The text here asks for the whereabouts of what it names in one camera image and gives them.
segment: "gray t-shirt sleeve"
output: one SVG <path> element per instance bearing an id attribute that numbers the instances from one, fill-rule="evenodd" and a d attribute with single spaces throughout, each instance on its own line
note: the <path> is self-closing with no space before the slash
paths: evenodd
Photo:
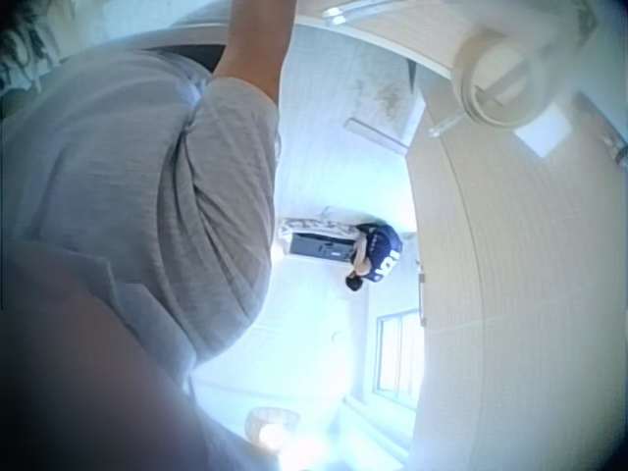
<path id="1" fill-rule="evenodd" d="M 200 216 L 234 259 L 270 250 L 278 120 L 277 106 L 258 88 L 217 78 L 184 138 Z"/>
<path id="2" fill-rule="evenodd" d="M 200 228 L 188 235 L 202 237 L 194 243 L 197 247 L 209 243 L 212 255 L 203 265 L 208 276 L 223 274 L 247 317 L 245 324 L 261 308 L 271 270 L 278 122 L 277 105 L 258 88 L 236 78 L 217 78 L 207 85 L 180 144 L 180 164 L 185 164 L 179 177 L 191 179 L 195 201 L 193 208 L 180 206 L 180 217 L 196 213 Z M 205 296 L 215 303 L 222 295 Z M 214 324 L 214 334 L 230 336 L 226 326 L 240 322 L 232 311 L 221 321 L 224 333 L 216 332 Z M 216 311 L 213 315 L 218 322 Z"/>

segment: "white wall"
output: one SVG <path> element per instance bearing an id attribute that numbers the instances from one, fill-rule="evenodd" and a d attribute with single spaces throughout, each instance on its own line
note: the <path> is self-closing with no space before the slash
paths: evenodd
<path id="1" fill-rule="evenodd" d="M 391 273 L 376 284 L 368 284 L 368 324 L 364 382 L 362 395 L 358 397 L 369 409 L 375 420 L 384 428 L 394 425 L 399 432 L 412 435 L 415 414 L 406 407 L 394 404 L 373 393 L 377 356 L 378 318 L 388 314 L 419 308 L 419 269 L 416 237 L 404 242 L 403 252 Z"/>
<path id="2" fill-rule="evenodd" d="M 422 80 L 408 156 L 426 370 L 408 469 L 598 469 L 625 437 L 625 176 L 586 129 L 545 159 Z"/>
<path id="3" fill-rule="evenodd" d="M 234 347 L 195 375 L 201 405 L 242 434 L 255 406 L 299 412 L 303 429 L 333 420 L 351 378 L 344 359 L 358 356 L 366 325 L 366 292 L 353 293 L 348 265 L 287 257 L 273 269 L 266 303 Z M 346 333 L 347 355 L 335 332 Z"/>

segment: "gray shirt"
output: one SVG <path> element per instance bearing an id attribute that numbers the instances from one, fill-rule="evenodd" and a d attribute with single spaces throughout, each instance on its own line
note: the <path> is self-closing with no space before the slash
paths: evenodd
<path id="1" fill-rule="evenodd" d="M 123 314 L 145 323 L 162 306 L 202 362 L 264 300 L 278 110 L 235 78 L 199 87 L 187 65 L 149 52 L 65 65 L 2 124 L 2 222 L 5 240 L 106 263 Z"/>

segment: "hair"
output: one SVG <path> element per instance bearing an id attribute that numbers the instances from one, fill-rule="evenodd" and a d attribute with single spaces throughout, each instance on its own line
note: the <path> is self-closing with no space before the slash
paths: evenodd
<path id="1" fill-rule="evenodd" d="M 9 34 L 19 33 L 21 26 L 33 26 L 44 15 L 53 0 L 3 0 L 0 4 L 0 62 L 5 57 L 15 57 L 16 43 Z M 37 42 L 36 35 L 29 33 Z"/>
<path id="2" fill-rule="evenodd" d="M 364 285 L 364 280 L 354 273 L 346 277 L 345 282 L 348 288 L 352 291 L 359 291 L 362 288 L 362 285 Z"/>

